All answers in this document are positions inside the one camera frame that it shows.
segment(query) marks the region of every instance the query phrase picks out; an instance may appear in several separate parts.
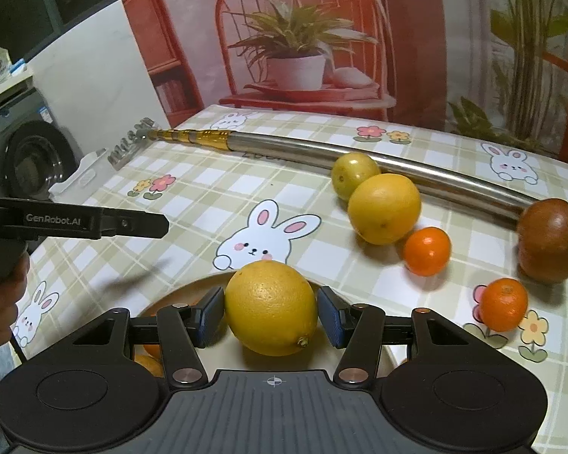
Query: chair backrest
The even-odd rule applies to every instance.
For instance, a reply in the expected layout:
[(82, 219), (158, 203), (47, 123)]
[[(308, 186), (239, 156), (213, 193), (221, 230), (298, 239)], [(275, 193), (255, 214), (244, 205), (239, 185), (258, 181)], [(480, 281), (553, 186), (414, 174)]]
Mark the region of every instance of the chair backrest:
[[(289, 4), (320, 5), (328, 8), (334, 15), (354, 22), (354, 29), (377, 39), (378, 44), (352, 43), (353, 53), (335, 51), (334, 62), (337, 68), (354, 66), (375, 82), (382, 92), (395, 96), (395, 69), (391, 27), (381, 0), (282, 0)], [(255, 11), (270, 12), (267, 0), (217, 0), (215, 20), (217, 33), (227, 72), (231, 93), (239, 93), (248, 83), (257, 83), (267, 78), (265, 60), (252, 66), (251, 54), (240, 55), (240, 49), (228, 46), (252, 35), (253, 31), (245, 25), (244, 15)]]

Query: gray washing machine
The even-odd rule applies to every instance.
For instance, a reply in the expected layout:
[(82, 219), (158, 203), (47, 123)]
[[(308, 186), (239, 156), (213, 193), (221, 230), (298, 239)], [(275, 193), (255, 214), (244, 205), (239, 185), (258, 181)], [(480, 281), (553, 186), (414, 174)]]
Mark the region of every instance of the gray washing machine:
[(48, 189), (77, 166), (36, 89), (26, 87), (0, 103), (0, 197), (48, 201)]

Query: cartoon bunny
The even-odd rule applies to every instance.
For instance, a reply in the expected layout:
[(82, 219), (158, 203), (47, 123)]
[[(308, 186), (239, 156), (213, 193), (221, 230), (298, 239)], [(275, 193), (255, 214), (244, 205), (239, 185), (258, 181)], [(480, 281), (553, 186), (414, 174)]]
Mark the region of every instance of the cartoon bunny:
[(215, 268), (238, 270), (259, 260), (286, 263), (292, 251), (290, 241), (311, 234), (321, 223), (317, 215), (298, 215), (274, 227), (278, 211), (274, 200), (264, 200), (255, 206), (248, 216), (247, 227), (238, 230), (217, 248), (212, 261)]
[(243, 125), (246, 120), (247, 116), (238, 114), (237, 112), (232, 112), (223, 116), (216, 123), (211, 124), (209, 129), (236, 129)]
[(44, 294), (46, 288), (47, 282), (45, 281), (38, 285), (30, 305), (21, 313), (12, 330), (12, 334), (21, 345), (21, 348), (25, 348), (34, 336), (36, 336), (36, 330), (38, 329), (42, 315), (50, 311), (59, 299), (59, 294), (56, 292), (53, 292), (43, 299), (42, 294)]
[(529, 185), (535, 185), (538, 182), (538, 175), (532, 168), (524, 162), (526, 154), (520, 150), (510, 150), (507, 155), (498, 147), (482, 143), (482, 148), (486, 153), (492, 155), (490, 167), (505, 180), (521, 179)]

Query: human hand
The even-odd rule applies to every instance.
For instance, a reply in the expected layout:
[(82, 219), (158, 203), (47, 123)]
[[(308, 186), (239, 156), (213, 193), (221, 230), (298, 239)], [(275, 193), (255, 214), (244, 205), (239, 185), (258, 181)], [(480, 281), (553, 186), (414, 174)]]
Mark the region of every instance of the human hand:
[(0, 283), (0, 346), (11, 338), (10, 326), (17, 321), (21, 300), (27, 287), (27, 272), (30, 270), (30, 257), (25, 252), (9, 277)]

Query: black device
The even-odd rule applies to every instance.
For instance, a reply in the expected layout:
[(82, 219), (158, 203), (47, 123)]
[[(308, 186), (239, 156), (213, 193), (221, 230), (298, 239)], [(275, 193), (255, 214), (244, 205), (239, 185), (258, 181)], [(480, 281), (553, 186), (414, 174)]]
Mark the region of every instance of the black device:
[(0, 198), (0, 282), (39, 237), (101, 239), (128, 235), (162, 238), (168, 220), (159, 213)]
[[(323, 370), (218, 370), (210, 343), (224, 292), (156, 317), (112, 309), (0, 382), (0, 425), (12, 454), (534, 453), (547, 395), (528, 370), (429, 309), (391, 317), (317, 291), (331, 344)], [(164, 378), (134, 362), (159, 344)], [(408, 361), (376, 378), (383, 344)]]

